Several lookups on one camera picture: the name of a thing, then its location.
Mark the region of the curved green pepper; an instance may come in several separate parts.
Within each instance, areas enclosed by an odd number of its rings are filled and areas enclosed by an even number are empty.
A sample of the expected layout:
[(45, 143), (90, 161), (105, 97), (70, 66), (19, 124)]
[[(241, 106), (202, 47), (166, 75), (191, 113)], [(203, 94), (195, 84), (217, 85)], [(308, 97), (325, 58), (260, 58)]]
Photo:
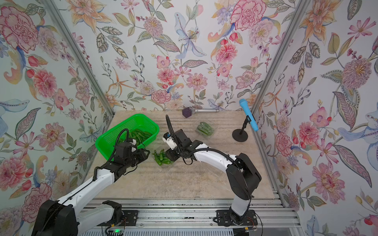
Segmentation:
[(129, 137), (136, 140), (138, 144), (141, 144), (151, 137), (151, 133), (135, 129), (129, 131)]

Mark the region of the clear pepper clamshell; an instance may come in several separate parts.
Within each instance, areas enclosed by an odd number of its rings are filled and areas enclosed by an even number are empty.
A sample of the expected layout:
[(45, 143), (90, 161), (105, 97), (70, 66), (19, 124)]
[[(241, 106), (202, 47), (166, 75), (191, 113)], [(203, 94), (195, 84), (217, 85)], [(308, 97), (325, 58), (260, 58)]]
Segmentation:
[(163, 169), (173, 167), (174, 165), (174, 162), (166, 156), (164, 149), (161, 149), (160, 151), (154, 150), (153, 160)]
[(199, 121), (195, 124), (195, 131), (205, 138), (211, 138), (215, 134), (217, 128), (218, 127), (210, 121)]

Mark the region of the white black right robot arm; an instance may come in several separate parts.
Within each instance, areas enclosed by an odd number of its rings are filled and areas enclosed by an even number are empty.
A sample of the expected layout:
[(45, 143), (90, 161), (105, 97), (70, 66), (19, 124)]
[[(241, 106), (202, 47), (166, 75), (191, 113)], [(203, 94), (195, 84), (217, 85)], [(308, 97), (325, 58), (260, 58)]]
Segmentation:
[(244, 154), (230, 155), (214, 149), (205, 143), (186, 136), (183, 130), (175, 134), (165, 133), (163, 141), (169, 146), (166, 157), (175, 162), (179, 158), (184, 160), (209, 164), (228, 177), (234, 199), (230, 207), (230, 217), (233, 222), (240, 224), (249, 210), (253, 192), (258, 188), (262, 177), (250, 158)]

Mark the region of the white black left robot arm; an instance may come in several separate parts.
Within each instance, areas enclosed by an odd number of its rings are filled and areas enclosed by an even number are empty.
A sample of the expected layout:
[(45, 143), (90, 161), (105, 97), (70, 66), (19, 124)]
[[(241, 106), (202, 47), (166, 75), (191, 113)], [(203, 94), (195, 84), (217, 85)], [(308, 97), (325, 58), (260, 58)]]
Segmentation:
[(99, 193), (148, 159), (149, 150), (138, 149), (130, 140), (115, 145), (111, 157), (95, 167), (92, 179), (56, 201), (44, 202), (36, 218), (33, 236), (79, 236), (100, 224), (119, 225), (125, 220), (122, 205), (104, 201), (99, 207), (82, 212)]

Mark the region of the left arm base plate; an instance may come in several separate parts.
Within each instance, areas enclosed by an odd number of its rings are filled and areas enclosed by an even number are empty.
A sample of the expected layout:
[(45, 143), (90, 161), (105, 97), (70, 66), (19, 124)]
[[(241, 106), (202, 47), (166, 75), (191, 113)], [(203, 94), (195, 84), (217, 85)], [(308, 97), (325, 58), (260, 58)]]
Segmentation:
[(128, 226), (136, 226), (137, 220), (138, 220), (138, 210), (122, 210), (123, 214), (119, 219), (111, 219), (108, 222), (101, 223), (98, 226), (103, 227), (115, 227), (115, 226), (121, 226), (121, 227), (128, 227)]

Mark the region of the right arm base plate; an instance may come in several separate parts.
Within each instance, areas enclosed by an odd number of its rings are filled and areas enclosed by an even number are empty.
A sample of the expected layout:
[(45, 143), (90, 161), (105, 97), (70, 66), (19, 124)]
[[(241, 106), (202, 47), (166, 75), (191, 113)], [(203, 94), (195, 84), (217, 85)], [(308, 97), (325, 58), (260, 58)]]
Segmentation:
[(231, 209), (228, 210), (217, 210), (216, 216), (213, 221), (218, 226), (257, 226), (258, 219), (254, 210), (247, 210), (242, 216), (239, 216)]

